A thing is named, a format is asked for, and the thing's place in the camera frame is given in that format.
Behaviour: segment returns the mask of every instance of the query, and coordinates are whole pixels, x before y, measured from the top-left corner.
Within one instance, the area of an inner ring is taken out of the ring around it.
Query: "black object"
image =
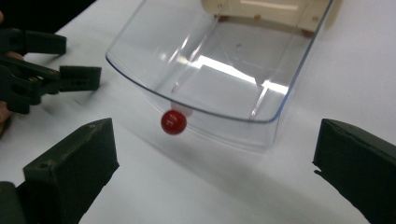
[[[350,124],[321,122],[315,171],[372,224],[396,223],[396,146]]]
[[[100,67],[61,66],[60,71],[56,71],[1,55],[18,50],[65,54],[66,38],[18,29],[0,30],[0,101],[7,102],[10,111],[28,114],[29,106],[40,104],[44,94],[99,88]]]
[[[23,168],[25,182],[0,182],[0,223],[77,224],[117,170],[111,119],[88,123]]]

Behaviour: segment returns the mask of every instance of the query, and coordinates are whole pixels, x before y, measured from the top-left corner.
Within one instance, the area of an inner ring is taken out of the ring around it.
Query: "red candy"
[[[163,127],[163,131],[166,133],[179,134],[186,128],[187,120],[180,112],[169,110],[163,114],[161,126]]]

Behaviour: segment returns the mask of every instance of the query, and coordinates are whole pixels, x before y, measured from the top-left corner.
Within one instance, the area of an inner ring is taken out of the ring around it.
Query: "transparent bin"
[[[271,146],[331,0],[146,0],[106,58],[161,113],[238,147]]]

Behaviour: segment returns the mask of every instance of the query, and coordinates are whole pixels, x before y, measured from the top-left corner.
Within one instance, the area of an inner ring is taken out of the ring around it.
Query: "small red round object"
[[[169,110],[163,114],[161,119],[163,131],[169,134],[179,134],[184,131],[187,126],[186,117],[176,110]]]

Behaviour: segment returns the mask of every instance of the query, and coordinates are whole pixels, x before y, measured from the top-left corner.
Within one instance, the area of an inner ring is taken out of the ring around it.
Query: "beige plastic part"
[[[315,32],[331,0],[201,0],[216,16],[279,22]]]

